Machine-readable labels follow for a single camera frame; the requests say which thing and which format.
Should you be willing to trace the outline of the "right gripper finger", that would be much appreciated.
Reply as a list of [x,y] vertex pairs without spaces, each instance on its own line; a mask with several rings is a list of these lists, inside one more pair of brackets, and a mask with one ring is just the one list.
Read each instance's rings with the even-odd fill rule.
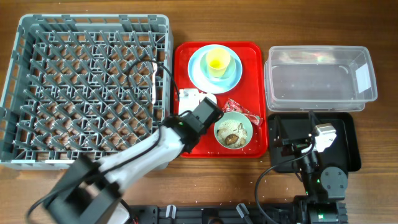
[[275,138],[279,139],[282,134],[282,125],[279,115],[275,115],[274,118],[274,131],[275,131]]
[[320,120],[316,117],[314,111],[310,110],[308,112],[308,119],[310,122],[311,134],[315,133],[315,126],[320,124]]

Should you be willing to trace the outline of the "green food bowl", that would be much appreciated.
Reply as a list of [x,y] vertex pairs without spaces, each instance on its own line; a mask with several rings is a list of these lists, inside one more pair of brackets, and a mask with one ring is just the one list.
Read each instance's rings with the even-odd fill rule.
[[251,141],[252,137],[253,137],[253,126],[252,126],[252,123],[250,122],[250,120],[247,117],[245,117],[245,115],[243,115],[241,113],[238,113],[238,112],[234,112],[234,111],[226,112],[223,115],[223,117],[219,121],[217,121],[215,123],[215,125],[214,125],[214,135],[215,135],[216,140],[217,140],[216,130],[218,129],[218,126],[223,121],[228,120],[228,119],[233,119],[233,120],[239,121],[240,123],[243,123],[244,129],[247,131],[248,137],[247,137],[247,140],[246,140],[246,144],[244,146],[240,147],[240,148],[237,148],[237,149],[241,149],[241,148],[247,146],[249,144],[249,142]]

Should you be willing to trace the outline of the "red snack wrapper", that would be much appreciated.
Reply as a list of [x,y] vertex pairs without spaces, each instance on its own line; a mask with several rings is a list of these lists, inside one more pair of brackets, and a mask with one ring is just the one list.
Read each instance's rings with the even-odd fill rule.
[[256,126],[261,126],[261,124],[264,121],[262,117],[250,112],[245,107],[241,106],[239,103],[237,103],[236,101],[234,101],[231,98],[229,98],[226,101],[226,103],[222,107],[222,111],[224,113],[232,112],[232,111],[241,113],[241,114],[245,115],[245,117],[247,117],[250,120],[250,122],[252,122],[252,124],[255,124]]

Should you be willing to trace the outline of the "light blue plate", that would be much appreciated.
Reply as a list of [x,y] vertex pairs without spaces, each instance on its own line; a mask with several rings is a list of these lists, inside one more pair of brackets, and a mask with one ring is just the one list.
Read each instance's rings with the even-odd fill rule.
[[[234,75],[230,79],[223,82],[210,81],[204,76],[200,68],[200,60],[202,56],[207,51],[215,48],[226,49],[234,58],[236,64]],[[235,53],[230,48],[224,45],[211,44],[199,48],[196,52],[194,52],[194,54],[190,57],[190,60],[188,62],[187,70],[188,70],[189,79],[198,89],[206,93],[220,94],[232,90],[239,83],[243,74],[243,64],[240,58],[238,57],[237,53]]]

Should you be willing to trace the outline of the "white plastic fork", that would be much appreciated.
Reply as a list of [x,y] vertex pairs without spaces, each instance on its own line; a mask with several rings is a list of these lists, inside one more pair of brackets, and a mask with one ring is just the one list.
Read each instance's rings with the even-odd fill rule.
[[157,73],[157,63],[152,62],[152,86],[151,86],[151,103],[155,105],[156,102],[156,85],[155,85],[155,77]]

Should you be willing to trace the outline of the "white napkin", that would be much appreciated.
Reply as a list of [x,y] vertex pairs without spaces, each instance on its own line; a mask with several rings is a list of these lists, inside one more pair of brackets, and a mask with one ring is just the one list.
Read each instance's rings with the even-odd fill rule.
[[211,93],[206,93],[205,96],[209,98],[214,104],[217,104],[216,96]]

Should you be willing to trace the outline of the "rice and mushroom leftovers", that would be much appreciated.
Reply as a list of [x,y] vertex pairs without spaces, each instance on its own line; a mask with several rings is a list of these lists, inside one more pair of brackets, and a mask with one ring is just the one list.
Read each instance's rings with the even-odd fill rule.
[[223,146],[237,149],[246,144],[248,134],[244,129],[243,123],[228,119],[218,126],[216,137]]

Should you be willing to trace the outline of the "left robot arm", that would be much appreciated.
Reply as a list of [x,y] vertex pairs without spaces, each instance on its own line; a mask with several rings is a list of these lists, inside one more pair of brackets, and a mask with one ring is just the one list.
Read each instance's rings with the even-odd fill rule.
[[172,115],[158,130],[123,152],[93,162],[80,156],[57,182],[43,206],[57,223],[125,223],[121,197],[138,179],[183,152],[191,152],[223,115],[204,98],[193,111]]

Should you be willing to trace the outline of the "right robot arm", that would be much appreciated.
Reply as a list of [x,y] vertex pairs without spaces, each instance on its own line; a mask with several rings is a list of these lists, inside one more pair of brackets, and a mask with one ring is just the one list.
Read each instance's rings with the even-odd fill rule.
[[296,167],[306,195],[296,196],[292,202],[291,223],[340,223],[338,202],[345,199],[348,176],[336,166],[325,166],[320,154],[329,148],[337,137],[330,123],[321,123],[313,111],[308,113],[310,132],[299,138],[288,135],[279,115],[274,118],[274,147],[282,149],[283,157],[292,159],[276,167]]

